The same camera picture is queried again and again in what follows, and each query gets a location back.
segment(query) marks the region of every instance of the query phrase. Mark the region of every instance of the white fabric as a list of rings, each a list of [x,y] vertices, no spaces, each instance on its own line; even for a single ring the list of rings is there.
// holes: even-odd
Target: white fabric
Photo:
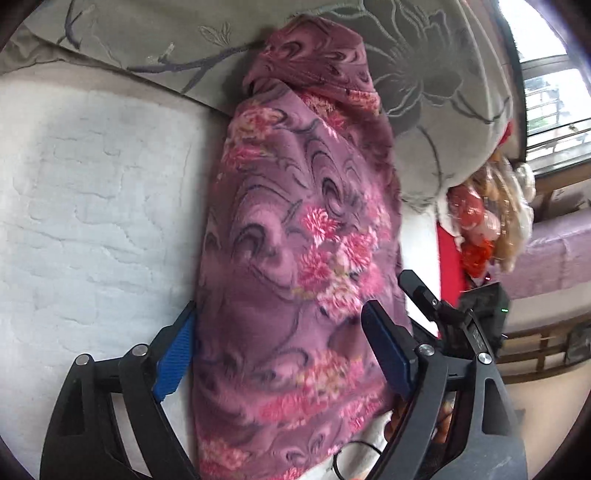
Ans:
[[[228,120],[62,62],[0,77],[0,105],[0,434],[38,477],[74,358],[149,343],[192,297],[209,168]],[[405,217],[402,250],[439,294],[432,213]],[[164,409],[193,452],[188,385]],[[116,411],[124,418],[120,398]],[[121,428],[132,466],[147,473],[129,424]],[[325,479],[328,468],[319,467]]]
[[[439,243],[437,242],[437,216],[433,205],[423,213],[417,213],[402,204],[402,228],[400,231],[402,266],[414,272],[424,284],[441,298],[439,271]],[[407,297],[407,312],[410,318],[437,335],[435,322],[427,320],[417,306]]]

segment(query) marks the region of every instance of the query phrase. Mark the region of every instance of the orange object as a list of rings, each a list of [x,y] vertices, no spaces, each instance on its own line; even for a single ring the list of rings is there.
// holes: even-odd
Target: orange object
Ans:
[[[479,246],[468,241],[462,243],[462,267],[472,278],[480,278],[486,270],[486,263],[492,257],[494,246],[484,240]]]

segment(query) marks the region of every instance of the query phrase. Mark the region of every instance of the pink flower pattern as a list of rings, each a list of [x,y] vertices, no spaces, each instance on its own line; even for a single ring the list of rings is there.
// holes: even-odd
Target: pink flower pattern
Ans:
[[[378,92],[360,92],[359,90],[350,90],[348,100],[354,105],[360,106],[363,110],[379,114],[380,100]]]
[[[338,240],[335,234],[339,223],[329,218],[328,212],[323,208],[308,208],[308,211],[302,219],[302,224],[312,234],[314,244],[319,246],[325,240]]]
[[[330,257],[330,252],[321,251],[315,247],[303,254],[299,262],[299,285],[315,293],[321,291],[332,274],[328,265]]]
[[[264,140],[273,126],[282,119],[282,113],[272,108],[250,104],[230,124],[229,136],[234,143],[244,140]]]
[[[328,98],[315,95],[310,92],[297,92],[301,100],[310,110],[322,118],[328,118],[329,114],[335,111],[334,103]]]
[[[285,472],[283,475],[274,476],[268,480],[297,480],[299,477],[301,477],[304,474],[305,471],[306,470],[304,468],[292,467],[287,472]]]
[[[248,453],[230,447],[222,439],[199,441],[199,460],[209,469],[216,469],[219,465],[230,471],[237,470],[248,457]]]
[[[359,316],[363,306],[359,299],[359,289],[348,275],[336,277],[324,292],[318,294],[317,300],[335,323],[340,323],[347,317]]]
[[[367,299],[375,297],[384,289],[384,278],[375,263],[371,263],[367,270],[359,276],[359,294]]]
[[[305,425],[330,403],[356,387],[363,377],[361,359],[348,361],[332,350],[318,352],[314,364],[295,379],[295,390],[259,409],[261,420],[285,423],[288,429]]]
[[[337,262],[345,272],[361,272],[372,261],[374,237],[367,233],[351,233],[343,238],[336,253]]]
[[[267,156],[267,152],[257,145],[238,144],[225,148],[222,163],[230,168],[237,168],[265,156]]]
[[[360,432],[382,407],[383,401],[376,394],[370,394],[345,405],[340,411],[340,416],[348,421],[351,433],[355,434]]]

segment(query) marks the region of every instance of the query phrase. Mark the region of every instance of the black cable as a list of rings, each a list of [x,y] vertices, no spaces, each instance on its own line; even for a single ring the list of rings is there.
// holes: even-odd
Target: black cable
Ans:
[[[339,455],[341,454],[341,452],[343,451],[343,448],[345,448],[347,445],[351,445],[352,443],[360,443],[361,445],[365,445],[366,447],[371,448],[374,452],[376,452],[378,455],[382,455],[382,450],[380,450],[379,448],[377,448],[375,445],[372,445],[369,442],[366,442],[364,440],[352,440],[351,442],[347,442],[345,445],[343,445],[341,447],[341,449],[336,452],[333,456],[333,470],[335,471],[335,475],[339,478],[339,480],[347,480],[345,477],[343,477],[343,475],[341,475],[339,467],[337,466],[337,458],[339,457]]]

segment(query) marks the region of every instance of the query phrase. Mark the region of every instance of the blue gripper pad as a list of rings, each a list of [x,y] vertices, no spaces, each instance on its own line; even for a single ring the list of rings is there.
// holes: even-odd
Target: blue gripper pad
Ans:
[[[152,389],[157,401],[163,401],[166,395],[174,393],[187,371],[193,357],[194,326],[195,313],[193,312],[158,362],[156,383]]]

